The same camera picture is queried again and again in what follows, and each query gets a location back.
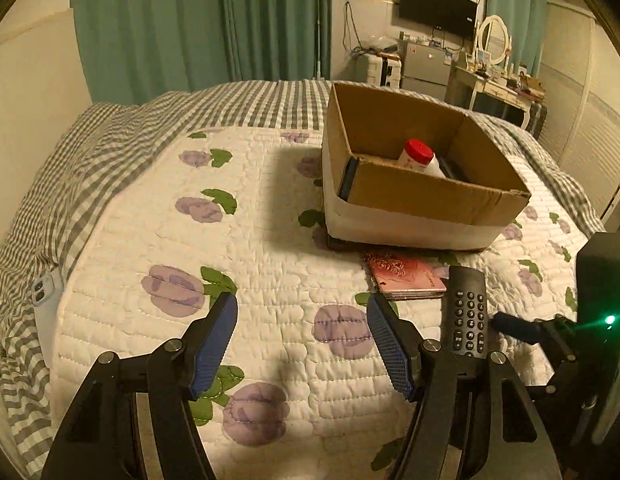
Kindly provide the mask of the red cap white bottle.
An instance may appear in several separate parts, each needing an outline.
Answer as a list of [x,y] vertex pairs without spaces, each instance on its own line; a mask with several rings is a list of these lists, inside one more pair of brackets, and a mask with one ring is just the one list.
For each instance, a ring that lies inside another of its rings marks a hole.
[[436,154],[424,142],[418,139],[406,140],[403,151],[397,160],[399,167],[428,174],[431,177],[444,178]]

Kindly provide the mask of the teal curtain left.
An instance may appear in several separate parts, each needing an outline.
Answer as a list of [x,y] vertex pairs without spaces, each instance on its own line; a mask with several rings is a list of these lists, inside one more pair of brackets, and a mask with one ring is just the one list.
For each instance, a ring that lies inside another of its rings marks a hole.
[[[314,76],[315,0],[70,0],[94,102]],[[322,73],[331,7],[322,0]]]

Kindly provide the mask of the grey checked bed sheet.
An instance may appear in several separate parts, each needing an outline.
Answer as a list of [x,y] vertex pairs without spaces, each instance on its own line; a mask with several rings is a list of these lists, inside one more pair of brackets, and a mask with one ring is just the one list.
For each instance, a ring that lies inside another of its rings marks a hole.
[[330,91],[327,82],[249,81],[169,92],[143,105],[101,103],[62,136],[0,247],[0,437],[25,476],[40,476],[58,424],[50,390],[60,306],[46,365],[31,299],[34,280],[60,268],[65,292],[106,207],[174,141],[238,127],[312,131],[322,145]]

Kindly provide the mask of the white dressing table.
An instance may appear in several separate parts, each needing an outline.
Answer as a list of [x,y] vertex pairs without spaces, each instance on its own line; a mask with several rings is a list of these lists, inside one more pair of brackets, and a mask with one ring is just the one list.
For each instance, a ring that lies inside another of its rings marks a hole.
[[464,110],[474,110],[478,96],[500,102],[503,105],[502,118],[505,119],[511,108],[522,114],[520,127],[526,131],[534,129],[533,123],[543,118],[545,106],[543,102],[534,100],[533,96],[499,84],[485,76],[470,72],[459,63],[451,65],[447,91],[444,102]]

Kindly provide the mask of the teal curtain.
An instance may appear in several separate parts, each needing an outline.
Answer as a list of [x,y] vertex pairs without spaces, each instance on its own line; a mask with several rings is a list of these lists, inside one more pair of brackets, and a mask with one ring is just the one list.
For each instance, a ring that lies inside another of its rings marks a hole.
[[[94,102],[314,76],[315,0],[70,0]],[[322,0],[322,73],[331,7]]]
[[498,15],[512,38],[510,62],[536,76],[541,65],[547,0],[485,0],[485,14]]

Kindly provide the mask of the black remote control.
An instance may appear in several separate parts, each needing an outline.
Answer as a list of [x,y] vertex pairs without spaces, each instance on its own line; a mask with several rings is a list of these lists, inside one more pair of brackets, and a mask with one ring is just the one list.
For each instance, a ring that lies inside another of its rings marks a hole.
[[442,348],[454,356],[457,376],[476,379],[488,355],[488,307],[484,274],[451,266],[442,298]]

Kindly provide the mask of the white floral quilt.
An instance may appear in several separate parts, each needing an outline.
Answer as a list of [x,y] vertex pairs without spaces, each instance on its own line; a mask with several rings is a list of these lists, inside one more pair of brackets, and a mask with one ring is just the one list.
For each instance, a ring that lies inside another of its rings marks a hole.
[[327,247],[320,169],[316,132],[232,127],[174,141],[115,197],[60,301],[54,422],[102,352],[150,352],[234,292],[231,343],[193,406],[217,476],[386,478],[413,408],[366,325],[365,259]]

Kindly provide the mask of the teal curtain right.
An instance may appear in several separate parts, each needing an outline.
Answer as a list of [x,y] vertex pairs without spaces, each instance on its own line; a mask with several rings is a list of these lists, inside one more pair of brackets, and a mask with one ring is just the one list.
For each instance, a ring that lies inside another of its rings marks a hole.
[[485,14],[498,15],[512,38],[510,62],[536,76],[541,65],[547,0],[485,0]]

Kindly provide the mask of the black wall television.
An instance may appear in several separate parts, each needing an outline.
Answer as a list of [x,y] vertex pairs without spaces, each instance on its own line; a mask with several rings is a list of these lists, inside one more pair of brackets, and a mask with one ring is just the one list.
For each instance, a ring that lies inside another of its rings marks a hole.
[[399,0],[399,18],[449,32],[464,40],[474,38],[478,3],[474,0]]

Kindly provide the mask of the oval white mirror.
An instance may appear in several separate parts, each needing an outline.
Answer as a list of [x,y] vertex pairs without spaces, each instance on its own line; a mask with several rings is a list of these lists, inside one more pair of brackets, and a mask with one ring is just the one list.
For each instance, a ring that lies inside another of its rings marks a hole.
[[508,60],[511,39],[500,15],[488,15],[474,36],[474,60],[478,64],[498,65]]

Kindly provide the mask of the white suitcase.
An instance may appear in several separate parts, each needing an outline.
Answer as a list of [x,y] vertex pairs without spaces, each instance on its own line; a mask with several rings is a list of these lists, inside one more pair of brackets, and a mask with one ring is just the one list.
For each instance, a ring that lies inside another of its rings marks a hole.
[[402,62],[398,55],[365,53],[355,61],[355,81],[377,87],[401,86]]

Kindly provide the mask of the silver mini fridge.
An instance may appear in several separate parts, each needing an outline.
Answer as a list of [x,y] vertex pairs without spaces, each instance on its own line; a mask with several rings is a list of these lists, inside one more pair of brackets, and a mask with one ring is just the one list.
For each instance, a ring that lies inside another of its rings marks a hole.
[[408,42],[402,63],[401,88],[443,101],[450,70],[451,58],[447,51]]

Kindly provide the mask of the pink floral card box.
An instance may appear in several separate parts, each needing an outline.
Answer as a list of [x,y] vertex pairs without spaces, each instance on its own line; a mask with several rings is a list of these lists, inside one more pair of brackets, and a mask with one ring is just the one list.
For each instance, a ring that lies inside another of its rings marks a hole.
[[390,300],[436,299],[447,291],[426,261],[403,252],[368,252],[365,262],[378,292]]

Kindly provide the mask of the brown cardboard box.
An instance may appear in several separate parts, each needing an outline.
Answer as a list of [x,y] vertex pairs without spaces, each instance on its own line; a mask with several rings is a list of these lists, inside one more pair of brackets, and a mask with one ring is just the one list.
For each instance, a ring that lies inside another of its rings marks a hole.
[[[435,152],[444,178],[398,166],[409,139]],[[482,250],[531,197],[465,110],[391,89],[333,84],[322,157],[327,233],[344,242]]]

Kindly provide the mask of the white louvred wardrobe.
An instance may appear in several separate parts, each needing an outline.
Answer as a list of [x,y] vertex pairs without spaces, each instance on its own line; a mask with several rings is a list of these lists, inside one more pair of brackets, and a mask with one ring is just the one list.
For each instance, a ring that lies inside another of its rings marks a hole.
[[547,107],[538,142],[605,218],[620,195],[620,56],[590,12],[551,2],[538,76]]

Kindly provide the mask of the white phone on bed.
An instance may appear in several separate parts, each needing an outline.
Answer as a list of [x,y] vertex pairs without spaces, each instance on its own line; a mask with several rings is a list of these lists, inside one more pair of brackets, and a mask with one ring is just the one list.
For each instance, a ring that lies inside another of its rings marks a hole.
[[31,287],[34,319],[46,365],[53,359],[53,342],[57,320],[57,309],[65,288],[60,268],[43,273]]

